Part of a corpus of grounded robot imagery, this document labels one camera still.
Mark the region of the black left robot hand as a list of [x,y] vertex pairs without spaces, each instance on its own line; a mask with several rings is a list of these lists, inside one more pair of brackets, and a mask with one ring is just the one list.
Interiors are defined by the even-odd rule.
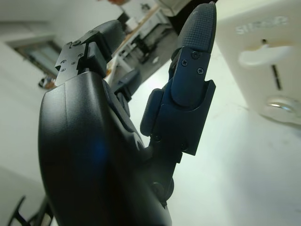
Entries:
[[129,73],[105,81],[125,34],[118,20],[64,45],[55,88],[45,93],[38,151],[50,208],[61,226],[170,226],[167,200],[183,153],[195,155],[215,91],[205,76],[216,31],[214,2],[186,20],[167,84],[148,99],[140,129],[128,102],[139,87]]

